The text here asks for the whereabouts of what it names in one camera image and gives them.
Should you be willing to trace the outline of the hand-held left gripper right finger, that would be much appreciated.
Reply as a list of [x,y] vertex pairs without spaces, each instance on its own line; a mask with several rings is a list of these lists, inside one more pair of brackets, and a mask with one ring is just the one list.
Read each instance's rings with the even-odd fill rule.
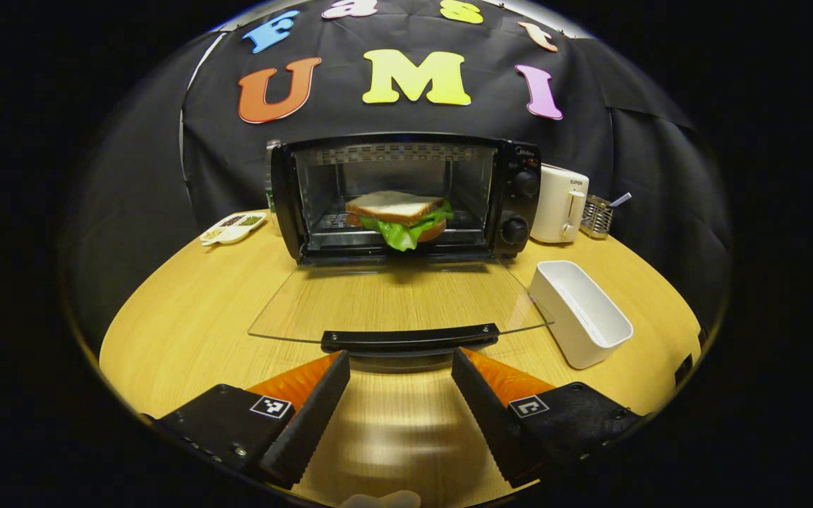
[[467,348],[452,354],[452,379],[513,488],[574,470],[642,419],[583,382],[556,387]]

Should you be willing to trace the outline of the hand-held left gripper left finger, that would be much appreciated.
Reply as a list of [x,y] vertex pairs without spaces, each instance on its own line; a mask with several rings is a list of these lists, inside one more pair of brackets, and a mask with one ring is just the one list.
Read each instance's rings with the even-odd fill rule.
[[248,389],[216,384],[161,418],[145,418],[204,459],[289,489],[306,472],[349,379],[349,354],[336,351]]

